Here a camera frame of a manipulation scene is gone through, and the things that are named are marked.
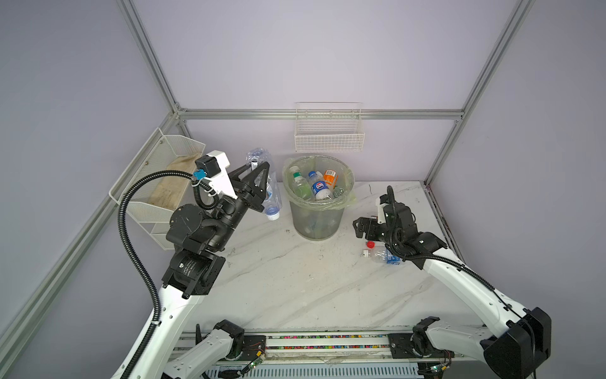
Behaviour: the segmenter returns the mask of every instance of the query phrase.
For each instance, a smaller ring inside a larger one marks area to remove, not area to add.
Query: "black mounting plate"
[[[418,358],[413,353],[414,345],[410,341],[412,336],[412,333],[393,333],[387,335],[387,338],[389,339],[389,349],[391,350],[392,358]],[[451,357],[454,357],[454,355],[454,352],[450,352]],[[441,350],[437,350],[436,352],[430,354],[428,358],[443,359],[444,353],[442,353]]]
[[[245,335],[242,344],[242,354],[233,361],[222,360],[225,362],[246,361],[251,362],[257,358],[259,350],[265,351],[264,335]]]

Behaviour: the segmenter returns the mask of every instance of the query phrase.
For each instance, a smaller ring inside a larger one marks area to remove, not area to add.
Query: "crushed plastic bottle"
[[[313,191],[316,200],[330,199],[332,191],[328,188],[328,185],[326,185],[320,171],[311,171],[309,173],[309,183],[311,184],[311,190]]]
[[[298,197],[303,200],[313,201],[315,196],[311,191],[311,185],[307,182],[307,180],[301,175],[301,169],[298,166],[293,166],[288,170],[291,174],[293,174],[293,192]]]
[[[270,220],[277,220],[280,217],[280,209],[282,209],[282,200],[280,199],[280,190],[278,188],[278,180],[276,178],[276,166],[273,164],[273,159],[269,151],[258,147],[253,149],[246,154],[246,162],[250,162],[251,169],[257,168],[257,166],[263,162],[269,162],[269,172],[267,175],[266,185],[266,196],[263,201],[265,209],[263,213],[267,215]],[[255,184],[259,186],[259,178],[255,180]]]
[[[333,198],[337,198],[345,193],[345,189],[343,187],[336,186],[333,191]]]
[[[373,249],[364,249],[362,256],[370,258],[373,262],[387,263],[387,264],[400,264],[402,261],[399,257],[391,254],[385,246],[375,246]]]

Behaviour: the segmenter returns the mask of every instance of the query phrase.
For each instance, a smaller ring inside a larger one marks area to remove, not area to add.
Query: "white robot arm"
[[[192,310],[208,295],[225,262],[225,258],[215,252],[224,249],[246,211],[261,212],[265,200],[265,188],[255,182],[267,182],[267,163],[258,165],[241,179],[250,165],[228,174],[229,161],[222,152],[209,153],[197,160],[196,165],[199,170],[193,175],[172,171],[154,173],[127,192],[132,197],[147,181],[161,176],[191,177],[198,205],[181,206],[171,217],[166,238],[175,244],[175,255],[162,278],[162,289],[159,293],[153,293],[155,287],[150,289],[154,311],[113,379],[198,378],[216,361],[236,358],[242,352],[244,330],[224,320],[185,355],[168,362]],[[200,187],[214,197],[213,204],[202,202]],[[219,199],[216,192],[226,196]],[[505,296],[467,267],[438,237],[418,232],[410,208],[395,201],[391,187],[387,192],[377,202],[377,218],[360,217],[353,222],[356,236],[384,242],[393,255],[412,261],[444,283],[484,322],[482,327],[458,326],[438,317],[428,317],[413,328],[411,338],[391,346],[416,357],[449,350],[487,363],[503,379],[528,377],[550,355],[549,316],[540,308],[528,310]],[[119,230],[129,256],[148,283],[151,279],[141,270],[140,262],[138,266],[124,227],[130,197],[126,195],[120,205]],[[233,378],[250,370],[260,359],[262,357],[251,362],[242,372],[231,373]],[[440,374],[440,368],[445,366],[435,368],[436,374]]]
[[[487,363],[503,379],[527,378],[550,356],[551,318],[543,310],[528,310],[505,296],[438,237],[419,232],[410,208],[395,201],[391,186],[377,205],[378,217],[353,222],[356,236],[384,242],[393,255],[444,283],[484,322],[482,327],[468,327],[428,317],[413,328],[413,337],[402,349],[418,357],[451,350]]]
[[[258,165],[250,173],[247,164],[228,174],[229,165],[225,153],[215,150],[196,160],[198,170],[194,174],[173,170],[153,173],[135,183],[124,196],[118,212],[120,235],[148,284],[154,311],[112,378],[198,378],[217,360],[236,358],[242,352],[244,330],[224,320],[187,354],[168,362],[189,316],[208,295],[225,263],[225,258],[215,253],[224,249],[248,209],[263,211],[265,187],[258,187],[255,180],[267,182],[269,163]],[[175,255],[162,277],[162,288],[157,291],[130,245],[124,217],[134,193],[163,176],[190,178],[197,205],[180,206],[171,217],[166,238],[175,244]],[[200,187],[213,197],[212,204],[202,201]],[[219,199],[219,193],[225,196]]]

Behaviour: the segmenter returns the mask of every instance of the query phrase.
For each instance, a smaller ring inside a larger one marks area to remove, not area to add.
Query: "white bottle cap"
[[[276,221],[278,218],[280,218],[280,211],[277,211],[276,213],[274,213],[272,215],[267,215],[267,218],[270,221]]]

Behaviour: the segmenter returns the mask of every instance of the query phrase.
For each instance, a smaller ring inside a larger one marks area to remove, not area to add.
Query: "trash can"
[[[305,176],[310,171],[324,173],[326,170],[334,170],[339,175],[336,185],[343,188],[345,192],[335,199],[303,200],[293,191],[294,179],[289,171],[292,166],[298,166]],[[309,240],[321,241],[335,234],[339,229],[343,210],[355,201],[351,191],[354,183],[353,172],[345,163],[330,156],[312,155],[288,159],[282,170],[282,180],[290,201],[295,229]]]

